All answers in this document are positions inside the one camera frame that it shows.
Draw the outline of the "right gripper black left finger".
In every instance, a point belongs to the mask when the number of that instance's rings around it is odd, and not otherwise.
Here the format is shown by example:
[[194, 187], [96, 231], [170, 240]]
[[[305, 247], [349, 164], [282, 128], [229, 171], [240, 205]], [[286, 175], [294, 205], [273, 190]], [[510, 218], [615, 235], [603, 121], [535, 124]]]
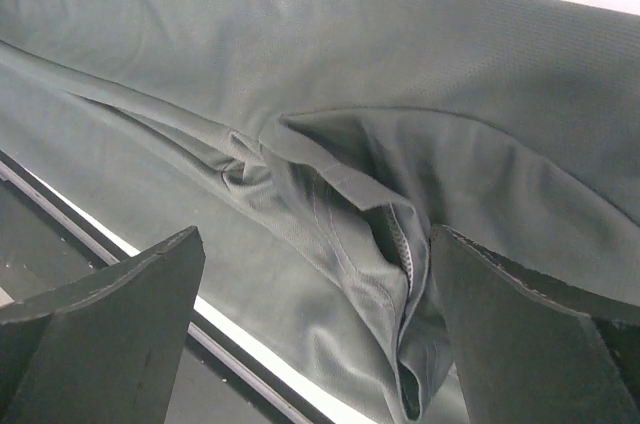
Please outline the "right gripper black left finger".
[[164, 422], [204, 261], [188, 227], [2, 307], [2, 422]]

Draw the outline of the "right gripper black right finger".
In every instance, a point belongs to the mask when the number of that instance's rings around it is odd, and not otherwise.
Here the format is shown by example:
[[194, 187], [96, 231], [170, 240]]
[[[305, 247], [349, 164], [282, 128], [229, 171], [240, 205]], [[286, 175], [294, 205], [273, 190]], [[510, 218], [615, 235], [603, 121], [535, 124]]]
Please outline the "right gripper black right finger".
[[432, 230], [431, 264], [471, 422], [638, 422], [637, 306], [446, 226]]

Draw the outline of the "dark grey t shirt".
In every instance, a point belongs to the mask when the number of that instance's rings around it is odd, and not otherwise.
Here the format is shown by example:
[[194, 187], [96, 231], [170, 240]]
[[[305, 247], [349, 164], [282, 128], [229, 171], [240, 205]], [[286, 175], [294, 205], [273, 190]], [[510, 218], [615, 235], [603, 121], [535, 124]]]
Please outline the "dark grey t shirt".
[[333, 423], [473, 423], [446, 226], [639, 309], [639, 19], [562, 0], [1, 0], [1, 148]]

